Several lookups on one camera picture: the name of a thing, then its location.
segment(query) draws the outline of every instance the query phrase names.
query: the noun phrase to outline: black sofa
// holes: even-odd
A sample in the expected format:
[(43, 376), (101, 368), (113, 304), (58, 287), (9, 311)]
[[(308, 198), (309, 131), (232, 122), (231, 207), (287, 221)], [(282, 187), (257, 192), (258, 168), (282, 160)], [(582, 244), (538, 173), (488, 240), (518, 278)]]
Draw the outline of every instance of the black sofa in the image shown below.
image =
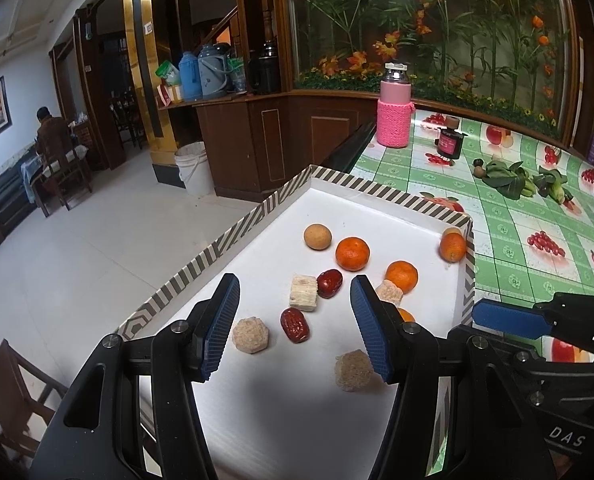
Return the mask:
[(28, 200), (20, 169), (21, 164), (34, 156), (36, 153), (31, 148), (0, 175), (0, 244), (36, 208)]

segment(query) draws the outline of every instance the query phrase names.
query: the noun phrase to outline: striped tray border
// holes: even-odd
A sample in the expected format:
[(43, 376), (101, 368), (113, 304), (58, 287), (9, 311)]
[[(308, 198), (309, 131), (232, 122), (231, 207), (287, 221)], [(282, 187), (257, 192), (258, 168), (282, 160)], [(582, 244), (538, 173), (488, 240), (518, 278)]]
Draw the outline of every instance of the striped tray border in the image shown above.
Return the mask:
[(134, 338), (152, 318), (160, 313), (170, 302), (178, 296), (190, 283), (210, 267), (222, 254), (231, 249), (254, 226), (259, 224), (266, 215), (283, 203), (288, 197), (304, 186), (310, 178), (321, 180), (376, 196), (388, 202), (408, 207), (414, 211), (437, 218), (443, 222), (464, 229), (468, 252), (466, 253), (466, 282), (464, 284), (464, 302), (462, 305), (462, 323), (472, 322), (472, 305), (475, 298), (475, 252), (472, 237), (472, 219), (463, 213), (436, 204), (426, 198), (411, 195), (371, 180), (341, 171), (329, 170), (320, 166), (309, 166), (294, 178), (280, 187), (262, 203), (247, 213), (237, 223), (197, 254), (189, 264), (184, 266), (170, 280), (161, 286), (135, 313), (124, 321), (114, 332), (125, 340)]

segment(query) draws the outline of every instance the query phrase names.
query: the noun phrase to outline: glass display case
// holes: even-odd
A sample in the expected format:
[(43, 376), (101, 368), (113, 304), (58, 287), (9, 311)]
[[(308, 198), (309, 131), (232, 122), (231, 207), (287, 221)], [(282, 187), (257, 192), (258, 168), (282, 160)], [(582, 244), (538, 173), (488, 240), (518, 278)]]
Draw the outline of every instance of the glass display case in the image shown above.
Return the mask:
[(415, 98), (562, 138), (566, 0), (290, 1), (296, 88), (378, 92), (398, 60)]

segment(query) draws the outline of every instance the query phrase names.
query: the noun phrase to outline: white bucket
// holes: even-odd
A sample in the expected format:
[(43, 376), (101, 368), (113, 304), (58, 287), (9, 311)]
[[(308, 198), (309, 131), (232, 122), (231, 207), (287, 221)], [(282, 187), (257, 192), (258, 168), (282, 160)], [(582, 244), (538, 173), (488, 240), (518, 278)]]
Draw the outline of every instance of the white bucket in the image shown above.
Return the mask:
[(179, 148), (175, 152), (175, 162), (179, 168), (179, 178), (190, 196), (201, 197), (215, 190), (203, 142)]

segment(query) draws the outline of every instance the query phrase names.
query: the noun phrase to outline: pink bottle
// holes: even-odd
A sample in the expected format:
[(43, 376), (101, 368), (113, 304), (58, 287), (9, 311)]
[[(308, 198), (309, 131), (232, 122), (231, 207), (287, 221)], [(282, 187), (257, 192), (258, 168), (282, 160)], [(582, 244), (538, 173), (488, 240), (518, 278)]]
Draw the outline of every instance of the pink bottle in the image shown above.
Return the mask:
[(415, 106), (410, 101), (408, 67), (402, 63), (386, 63), (386, 72), (379, 87), (376, 139), (389, 148), (404, 148), (410, 136), (410, 119)]

